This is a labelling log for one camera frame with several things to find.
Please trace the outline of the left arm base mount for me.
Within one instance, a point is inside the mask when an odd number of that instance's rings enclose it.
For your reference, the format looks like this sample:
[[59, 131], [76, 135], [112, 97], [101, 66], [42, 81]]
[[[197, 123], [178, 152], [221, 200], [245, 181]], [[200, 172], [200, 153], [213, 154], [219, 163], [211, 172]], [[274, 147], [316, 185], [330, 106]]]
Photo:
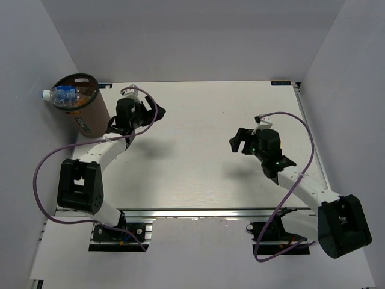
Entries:
[[88, 250], [90, 252], [144, 253], [150, 245], [152, 221], [127, 219], [125, 231], [94, 225]]

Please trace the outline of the clear bottle blue-white cap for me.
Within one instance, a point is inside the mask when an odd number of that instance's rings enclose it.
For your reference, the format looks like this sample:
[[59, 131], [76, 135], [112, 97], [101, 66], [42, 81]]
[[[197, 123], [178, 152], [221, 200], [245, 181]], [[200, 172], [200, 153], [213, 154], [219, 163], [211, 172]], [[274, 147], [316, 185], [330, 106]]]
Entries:
[[41, 99], [57, 107], [72, 107], [75, 104], [77, 92], [74, 86], [61, 85], [51, 90], [43, 90]]

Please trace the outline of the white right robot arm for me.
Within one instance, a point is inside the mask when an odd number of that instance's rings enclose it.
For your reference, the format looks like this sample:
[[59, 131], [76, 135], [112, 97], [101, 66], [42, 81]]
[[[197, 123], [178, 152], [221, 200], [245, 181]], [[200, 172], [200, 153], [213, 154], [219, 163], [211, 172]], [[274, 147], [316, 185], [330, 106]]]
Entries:
[[371, 244], [372, 236], [359, 199], [351, 194], [341, 196], [306, 176], [283, 155], [278, 132], [239, 128], [229, 143], [232, 152], [255, 156], [268, 179], [311, 209], [311, 213], [293, 208], [278, 210], [266, 229], [275, 238], [285, 240], [297, 235], [315, 241], [333, 259]]

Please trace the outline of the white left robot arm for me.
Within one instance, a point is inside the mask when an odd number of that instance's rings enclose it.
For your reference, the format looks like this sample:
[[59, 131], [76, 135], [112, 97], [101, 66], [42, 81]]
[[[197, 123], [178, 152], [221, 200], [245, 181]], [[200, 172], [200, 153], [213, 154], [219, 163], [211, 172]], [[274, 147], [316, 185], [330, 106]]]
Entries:
[[106, 233], [113, 240], [126, 236], [127, 225], [122, 212], [104, 199], [102, 173], [121, 153], [127, 150], [138, 128], [161, 120], [166, 110], [145, 97], [148, 110], [136, 96], [117, 101], [116, 115], [107, 124], [103, 142], [93, 146], [79, 158], [61, 164], [57, 204], [79, 211], [98, 223], [107, 225]]

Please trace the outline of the blue label clear bottle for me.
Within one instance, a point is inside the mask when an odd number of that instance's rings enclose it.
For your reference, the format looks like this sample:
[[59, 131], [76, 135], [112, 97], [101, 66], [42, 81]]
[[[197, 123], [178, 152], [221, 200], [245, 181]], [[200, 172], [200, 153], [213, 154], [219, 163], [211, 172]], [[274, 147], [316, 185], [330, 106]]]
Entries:
[[96, 90], [90, 87], [59, 87], [56, 106], [64, 108], [80, 107], [91, 101], [95, 92]]

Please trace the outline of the orange juice bottle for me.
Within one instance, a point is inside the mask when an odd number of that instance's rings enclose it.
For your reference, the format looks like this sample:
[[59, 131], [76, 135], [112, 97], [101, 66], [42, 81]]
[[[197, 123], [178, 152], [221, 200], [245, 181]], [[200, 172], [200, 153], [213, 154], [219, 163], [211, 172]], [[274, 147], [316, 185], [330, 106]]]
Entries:
[[88, 102], [90, 102], [93, 99], [94, 93], [95, 93], [94, 90], [88, 90], [88, 89], [79, 90], [77, 92], [77, 97], [76, 97], [74, 106], [75, 107], [81, 107], [81, 106], [87, 104]]

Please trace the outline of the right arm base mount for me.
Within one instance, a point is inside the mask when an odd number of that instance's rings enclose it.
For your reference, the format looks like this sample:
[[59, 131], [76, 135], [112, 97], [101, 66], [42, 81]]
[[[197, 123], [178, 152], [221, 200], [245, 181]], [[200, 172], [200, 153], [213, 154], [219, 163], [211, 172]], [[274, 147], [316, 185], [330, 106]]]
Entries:
[[[267, 228], [261, 239], [257, 251], [258, 255], [274, 255], [304, 238], [300, 235], [292, 234], [285, 231], [283, 227], [281, 218], [286, 217], [287, 215], [289, 217], [293, 217], [292, 215], [294, 215], [294, 213], [299, 213], [299, 211], [297, 209], [288, 207], [278, 211], [277, 215], [269, 224], [269, 227]], [[252, 235], [253, 253], [256, 241], [265, 223], [266, 221], [251, 222], [245, 228], [246, 232]], [[284, 255], [310, 255], [310, 249], [309, 245], [307, 245], [307, 239], [305, 238], [304, 242], [302, 242], [300, 245], [296, 246], [292, 250], [285, 252]]]

